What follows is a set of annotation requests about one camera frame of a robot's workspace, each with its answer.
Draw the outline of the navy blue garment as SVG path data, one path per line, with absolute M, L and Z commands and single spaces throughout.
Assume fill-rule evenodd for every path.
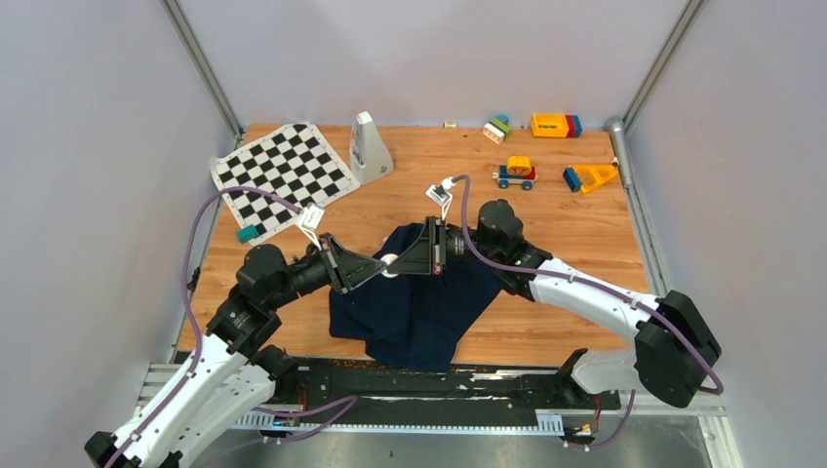
M 486 264 L 455 263 L 439 276 L 379 275 L 354 292 L 329 294 L 330 335 L 362 340 L 379 363 L 445 372 L 462 336 L 501 285 Z

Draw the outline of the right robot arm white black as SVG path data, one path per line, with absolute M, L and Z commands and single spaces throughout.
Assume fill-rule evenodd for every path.
M 527 241 L 523 228 L 503 199 L 481 207 L 474 229 L 430 217 L 412 246 L 383 257 L 384 272 L 438 275 L 479 260 L 507 293 L 566 309 L 621 337 L 625 349 L 578 350 L 566 361 L 568 372 L 556 383 L 570 407 L 609 390 L 646 390 L 680 409 L 699 392 L 722 393 L 713 373 L 722 347 L 688 295 L 635 292 L 585 274 Z

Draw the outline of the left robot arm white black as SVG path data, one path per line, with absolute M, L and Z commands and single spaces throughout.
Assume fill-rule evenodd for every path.
M 254 406 L 290 401 L 298 390 L 295 364 L 267 342 L 281 325 L 277 310 L 325 286 L 348 293 L 386 268 L 330 234 L 294 262 L 274 245 L 250 249 L 236 286 L 185 363 L 136 416 L 85 444 L 93 465 L 191 467 Z

